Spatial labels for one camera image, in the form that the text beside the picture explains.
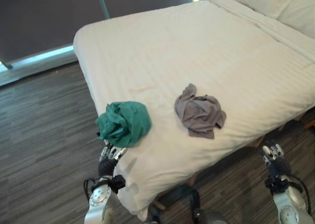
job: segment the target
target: wire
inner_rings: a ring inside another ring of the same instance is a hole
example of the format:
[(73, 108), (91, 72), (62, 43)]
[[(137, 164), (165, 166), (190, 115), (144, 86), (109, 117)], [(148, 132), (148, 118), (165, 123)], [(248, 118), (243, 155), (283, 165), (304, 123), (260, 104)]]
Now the wire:
[(95, 180), (98, 180), (98, 179), (89, 178), (89, 179), (86, 179), (86, 180), (83, 182), (84, 194), (85, 194), (85, 197), (87, 198), (88, 202), (89, 202), (89, 200), (90, 200), (90, 195), (89, 195), (89, 181), (92, 181), (92, 182), (95, 184)]
[(292, 176), (293, 178), (295, 178), (296, 180), (298, 180), (298, 181), (302, 184), (302, 186), (303, 186), (303, 188), (304, 188), (304, 190), (305, 190), (305, 193), (306, 193), (306, 197), (307, 197), (307, 203), (308, 203), (307, 212), (308, 212), (308, 214), (311, 216), (311, 215), (312, 215), (311, 198), (310, 198), (310, 193), (309, 193), (309, 190), (307, 189), (307, 186), (306, 186), (305, 183), (304, 183), (300, 178), (298, 178), (297, 176), (292, 175), (292, 174), (289, 174), (289, 176)]

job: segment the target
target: dark wood floor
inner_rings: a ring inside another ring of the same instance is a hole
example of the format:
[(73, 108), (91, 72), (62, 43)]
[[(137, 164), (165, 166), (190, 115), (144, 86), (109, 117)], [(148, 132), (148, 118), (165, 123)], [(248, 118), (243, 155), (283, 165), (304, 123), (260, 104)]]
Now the dark wood floor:
[[(88, 205), (82, 183), (96, 177), (93, 101), (78, 64), (0, 88), (0, 224), (82, 224)], [(315, 136), (300, 123), (271, 133), (293, 173), (308, 185), (315, 210)], [(256, 151), (242, 149), (203, 171), (202, 208), (232, 224), (274, 224), (276, 207), (264, 187), (267, 171)], [(115, 197), (116, 224), (139, 224)], [(190, 224), (189, 201), (169, 208), (166, 224)]]

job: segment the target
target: silver robotic arm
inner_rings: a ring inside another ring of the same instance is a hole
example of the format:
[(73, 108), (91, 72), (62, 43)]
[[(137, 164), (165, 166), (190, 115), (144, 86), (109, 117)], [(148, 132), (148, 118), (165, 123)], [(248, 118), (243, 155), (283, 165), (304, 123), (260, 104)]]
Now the silver robotic arm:
[[(298, 178), (291, 175), (290, 165), (285, 160), (280, 145), (274, 141), (267, 142), (263, 146), (263, 158), (271, 174), (265, 185), (270, 189), (277, 206), (279, 224), (314, 224), (311, 207), (309, 206), (307, 212), (301, 196), (301, 186), (290, 179)], [(302, 184), (309, 199), (307, 188), (303, 182)]]
[(113, 177), (113, 172), (119, 159), (126, 153), (127, 148), (121, 149), (116, 155), (116, 149), (111, 151), (112, 146), (108, 145), (101, 153), (98, 166), (99, 178), (94, 182), (92, 187), (92, 195), (88, 195), (88, 180), (84, 184), (85, 193), (89, 201), (89, 210), (84, 218), (84, 224), (111, 224), (114, 220), (114, 211), (109, 206), (109, 197), (114, 191), (118, 192), (119, 189), (125, 186), (125, 180), (122, 176), (118, 175)]

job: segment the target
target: mattress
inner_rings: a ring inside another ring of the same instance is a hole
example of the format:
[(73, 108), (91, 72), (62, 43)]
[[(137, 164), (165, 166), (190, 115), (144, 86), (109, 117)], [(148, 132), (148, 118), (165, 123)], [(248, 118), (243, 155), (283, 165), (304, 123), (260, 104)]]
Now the mattress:
[[(118, 199), (141, 220), (157, 194), (315, 105), (314, 40), (233, 0), (202, 0), (80, 29), (74, 50), (97, 113), (138, 101), (153, 126), (115, 170)], [(193, 83), (227, 118), (189, 137), (174, 102)]]

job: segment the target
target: gray shirt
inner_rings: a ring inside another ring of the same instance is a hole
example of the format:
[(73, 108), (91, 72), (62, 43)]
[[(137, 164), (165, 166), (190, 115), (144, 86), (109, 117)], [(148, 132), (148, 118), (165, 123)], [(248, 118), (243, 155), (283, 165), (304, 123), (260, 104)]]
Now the gray shirt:
[(226, 113), (213, 96), (195, 96), (197, 88), (189, 84), (175, 101), (175, 111), (188, 128), (189, 135), (214, 139), (214, 127), (222, 128)]

